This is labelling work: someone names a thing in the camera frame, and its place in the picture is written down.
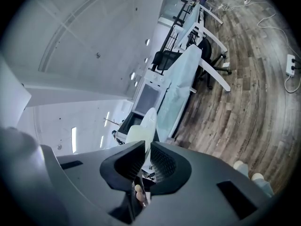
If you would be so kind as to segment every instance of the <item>power strip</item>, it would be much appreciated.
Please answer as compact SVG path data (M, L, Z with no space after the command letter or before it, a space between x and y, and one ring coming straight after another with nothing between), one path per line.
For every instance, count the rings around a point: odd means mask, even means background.
M295 70L292 70L292 66L295 66L293 59L295 59L294 55L287 55L286 74L291 77L295 75Z

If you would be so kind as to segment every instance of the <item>desk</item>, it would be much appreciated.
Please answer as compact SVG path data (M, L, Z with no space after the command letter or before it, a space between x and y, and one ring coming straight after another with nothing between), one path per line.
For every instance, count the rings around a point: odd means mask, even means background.
M158 111L157 131L161 142L165 142L169 137L172 137L177 127L189 98L190 88L198 66L208 71L227 91L230 91L230 86L223 77L201 57L202 50L196 45L191 45L165 71L165 76L171 80L171 85L166 91L165 98Z

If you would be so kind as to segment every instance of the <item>shoe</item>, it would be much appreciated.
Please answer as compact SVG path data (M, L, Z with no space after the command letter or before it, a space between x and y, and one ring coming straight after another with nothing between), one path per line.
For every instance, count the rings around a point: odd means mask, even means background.
M237 168L238 168L240 165L242 165L242 164L244 164L242 161L237 161L236 163L234 163L233 168L234 168L235 170L237 170Z
M254 181L256 179L264 179L264 177L260 173L254 173L253 176L251 177L251 180Z

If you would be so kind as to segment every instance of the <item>desk leg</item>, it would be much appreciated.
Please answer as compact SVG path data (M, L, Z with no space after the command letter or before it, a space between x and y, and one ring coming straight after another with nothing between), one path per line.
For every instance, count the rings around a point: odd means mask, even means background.
M194 93L194 94L197 92L197 90L194 89L193 87L190 87L189 90L190 90L192 93Z
M209 13L212 17L214 17L220 24L223 24L222 20L220 20L216 15L214 15L211 11L209 11L208 9L206 9L204 6L202 6L200 4L201 8L206 11L207 13Z
M227 91L230 92L231 88L228 83L223 79L223 77L205 60L201 59L199 62L199 66L201 66L204 70L206 70L219 84Z
M201 36L203 36L203 33L207 34L214 42L217 43L218 46L221 47L223 52L227 52L228 49L223 45L222 42L218 38L216 38L209 30L207 30L204 26L202 26L199 23L194 23L194 27L197 27L198 30L196 30Z

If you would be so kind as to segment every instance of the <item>black slot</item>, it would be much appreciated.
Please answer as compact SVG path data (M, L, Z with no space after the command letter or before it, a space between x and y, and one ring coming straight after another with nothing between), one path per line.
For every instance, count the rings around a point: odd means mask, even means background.
M257 208L231 181L218 183L217 186L221 190L222 194L224 194L225 198L232 206L239 219L242 220L257 210Z
M63 170L66 170L68 168L74 168L82 164L83 163L81 161L71 161L71 162L60 164L60 166Z

